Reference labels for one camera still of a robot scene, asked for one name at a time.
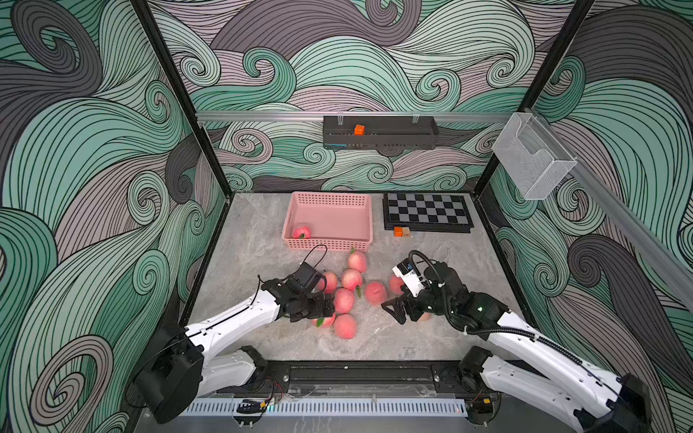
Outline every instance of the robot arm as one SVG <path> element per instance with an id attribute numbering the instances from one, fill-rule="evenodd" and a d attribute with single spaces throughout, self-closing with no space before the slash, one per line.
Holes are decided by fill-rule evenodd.
<path id="1" fill-rule="evenodd" d="M 428 264 L 424 273 L 414 256 Z M 424 312 L 443 315 L 453 328 L 487 339 L 541 374 L 475 347 L 460 363 L 460 373 L 472 382 L 515 396 L 578 432 L 648 430 L 649 391 L 635 376 L 620 378 L 581 359 L 490 295 L 469 292 L 457 272 L 445 263 L 433 263 L 419 251 L 411 251 L 393 272 L 405 281 L 403 294 L 382 307 L 400 324 L 406 315 L 413 321 Z"/>
<path id="2" fill-rule="evenodd" d="M 421 273 L 414 257 L 428 267 Z M 635 376 L 616 376 L 577 357 L 532 328 L 508 307 L 485 293 L 469 292 L 457 272 L 433 263 L 418 251 L 393 271 L 405 281 L 403 295 L 382 307 L 400 324 L 425 312 L 443 315 L 455 329 L 478 335 L 527 362 L 519 368 L 480 347 L 460 362 L 462 383 L 474 391 L 511 394 L 547 412 L 578 432 L 643 432 L 649 428 L 649 391 Z M 255 295 L 197 324 L 163 326 L 150 339 L 133 376 L 152 414 L 165 423 L 201 394 L 264 379 L 266 363 L 251 347 L 218 356 L 243 335 L 279 317 L 291 321 L 330 317 L 333 295 L 311 291 L 323 276 L 310 265 L 285 279 L 266 281 Z"/>
<path id="3" fill-rule="evenodd" d="M 330 317 L 333 295 L 312 293 L 324 277 L 303 262 L 284 279 L 258 283 L 254 296 L 187 328 L 162 326 L 141 355 L 132 381 L 159 423 L 183 412 L 193 399 L 223 387 L 263 380 L 254 377 L 266 362 L 252 347 L 218 356 L 248 332 L 280 317 L 290 321 Z"/>

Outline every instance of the peach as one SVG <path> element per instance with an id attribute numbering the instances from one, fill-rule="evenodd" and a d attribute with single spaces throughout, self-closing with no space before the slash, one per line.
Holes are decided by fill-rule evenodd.
<path id="1" fill-rule="evenodd" d="M 325 290 L 325 293 L 334 292 L 337 288 L 337 274 L 327 271 L 323 275 L 325 276 L 325 280 L 327 280 L 327 289 Z M 325 280 L 321 278 L 320 281 L 317 282 L 315 288 L 318 292 L 325 288 Z"/>
<path id="2" fill-rule="evenodd" d="M 389 281 L 390 292 L 400 296 L 402 294 L 402 286 L 404 285 L 404 280 L 399 278 L 397 275 L 392 275 Z"/>
<path id="3" fill-rule="evenodd" d="M 366 272 L 366 255 L 361 251 L 354 251 L 353 253 L 349 254 L 349 258 L 346 260 L 346 265 L 361 273 Z"/>
<path id="4" fill-rule="evenodd" d="M 335 318 L 337 315 L 335 313 L 332 313 L 332 317 L 320 317 L 319 319 L 311 319 L 310 322 L 313 323 L 314 326 L 317 326 L 318 328 L 328 328 L 332 326 L 332 324 L 335 321 Z"/>
<path id="5" fill-rule="evenodd" d="M 379 281 L 368 283 L 364 295 L 366 296 L 366 301 L 373 306 L 379 306 L 387 300 L 385 286 Z"/>
<path id="6" fill-rule="evenodd" d="M 343 339 L 352 339 L 356 336 L 356 320 L 351 315 L 339 315 L 335 319 L 335 335 Z"/>
<path id="7" fill-rule="evenodd" d="M 335 312 L 344 314 L 351 311 L 356 297 L 349 289 L 340 288 L 335 292 Z"/>
<path id="8" fill-rule="evenodd" d="M 342 274 L 342 287 L 353 292 L 357 286 L 360 287 L 362 284 L 363 277 L 358 270 L 349 268 Z"/>
<path id="9" fill-rule="evenodd" d="M 306 226 L 296 227 L 291 233 L 291 237 L 294 239 L 310 239 L 310 229 Z"/>

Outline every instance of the red wire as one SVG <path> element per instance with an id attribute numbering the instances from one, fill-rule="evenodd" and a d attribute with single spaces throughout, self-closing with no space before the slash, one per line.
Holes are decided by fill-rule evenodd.
<path id="1" fill-rule="evenodd" d="M 477 396 L 474 397 L 474 400 L 472 400 L 469 404 L 474 403 L 474 402 L 476 401 L 476 399 L 479 398 L 480 395 L 481 395 L 481 391 L 479 391 L 479 393 L 477 394 Z"/>
<path id="2" fill-rule="evenodd" d="M 281 388 L 281 385 L 279 384 L 279 382 L 277 382 L 276 379 L 272 378 L 272 380 L 273 380 L 274 383 L 276 383 L 277 386 L 279 387 L 279 391 L 281 391 L 281 395 L 279 396 L 279 400 L 281 400 L 281 399 L 284 397 L 284 390 Z"/>
<path id="3" fill-rule="evenodd" d="M 277 379 L 275 379 L 275 378 L 267 376 L 267 379 L 272 379 L 272 381 L 279 387 L 279 391 L 281 391 L 281 395 L 279 396 L 279 400 L 281 400 L 284 397 L 284 390 L 281 388 L 281 385 L 279 384 L 279 382 L 277 382 Z"/>

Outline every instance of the chessboard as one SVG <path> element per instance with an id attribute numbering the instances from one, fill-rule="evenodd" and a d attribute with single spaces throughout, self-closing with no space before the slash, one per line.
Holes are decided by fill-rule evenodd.
<path id="1" fill-rule="evenodd" d="M 412 231 L 469 233 L 474 227 L 461 195 L 383 194 L 385 230 L 409 227 Z"/>

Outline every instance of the wall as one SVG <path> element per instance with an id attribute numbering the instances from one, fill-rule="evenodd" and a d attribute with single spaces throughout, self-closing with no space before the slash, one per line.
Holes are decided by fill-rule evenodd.
<path id="1" fill-rule="evenodd" d="M 536 109 L 691 269 L 693 9 L 631 3 L 592 11 Z M 582 187 L 526 202 L 500 167 L 482 203 L 541 330 L 643 378 L 653 431 L 689 432 L 693 314 Z"/>
<path id="2" fill-rule="evenodd" d="M 150 0 L 197 110 L 513 112 L 571 0 Z M 501 125 L 442 148 L 322 149 L 319 123 L 219 123 L 236 190 L 471 191 Z"/>
<path id="3" fill-rule="evenodd" d="M 0 4 L 3 432 L 137 412 L 128 376 L 224 198 L 162 77 L 128 0 Z"/>

